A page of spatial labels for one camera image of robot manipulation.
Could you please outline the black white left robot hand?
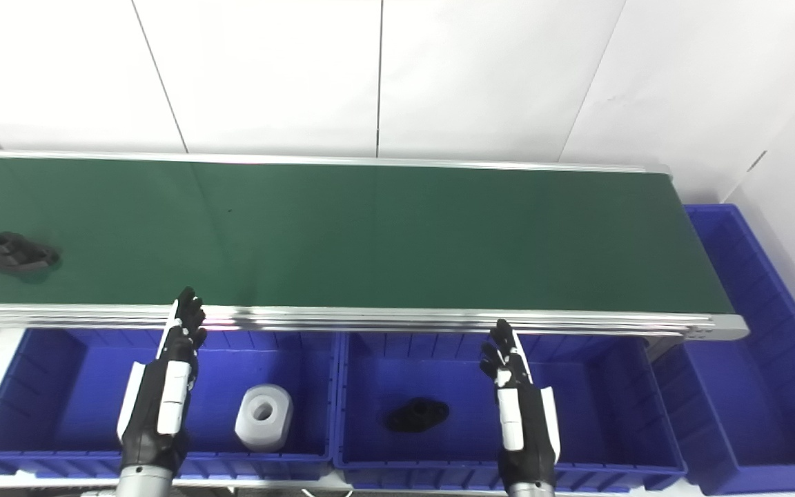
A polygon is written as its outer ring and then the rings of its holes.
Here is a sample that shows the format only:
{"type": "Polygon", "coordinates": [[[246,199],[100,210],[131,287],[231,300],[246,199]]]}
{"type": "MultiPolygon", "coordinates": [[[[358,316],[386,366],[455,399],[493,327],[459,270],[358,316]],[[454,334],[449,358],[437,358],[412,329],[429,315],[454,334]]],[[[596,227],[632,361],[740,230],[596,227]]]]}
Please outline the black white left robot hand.
{"type": "Polygon", "coordinates": [[[207,337],[202,306],[187,286],[171,305],[154,359],[130,366],[117,421],[120,478],[173,479],[186,459],[185,421],[207,337]]]}

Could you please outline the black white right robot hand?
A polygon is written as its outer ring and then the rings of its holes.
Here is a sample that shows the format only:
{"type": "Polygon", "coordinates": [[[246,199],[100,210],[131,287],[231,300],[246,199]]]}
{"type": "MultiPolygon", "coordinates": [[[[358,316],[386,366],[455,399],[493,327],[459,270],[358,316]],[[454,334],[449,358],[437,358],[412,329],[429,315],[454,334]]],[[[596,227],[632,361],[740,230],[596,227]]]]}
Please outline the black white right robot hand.
{"type": "Polygon", "coordinates": [[[480,370],[495,387],[502,447],[498,473],[510,496],[554,496],[560,436],[551,387],[534,384],[516,331],[498,319],[482,344],[480,370]]]}

